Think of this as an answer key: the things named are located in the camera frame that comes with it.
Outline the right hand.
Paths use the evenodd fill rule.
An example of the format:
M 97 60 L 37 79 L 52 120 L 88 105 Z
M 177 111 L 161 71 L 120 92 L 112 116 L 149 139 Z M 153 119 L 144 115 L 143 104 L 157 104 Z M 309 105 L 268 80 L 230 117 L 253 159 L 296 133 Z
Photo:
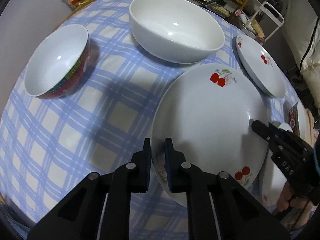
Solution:
M 282 212 L 289 207 L 301 210 L 305 208 L 307 211 L 311 211 L 315 206 L 312 202 L 309 202 L 307 198 L 293 197 L 291 186 L 287 181 L 281 191 L 276 208 L 279 212 Z

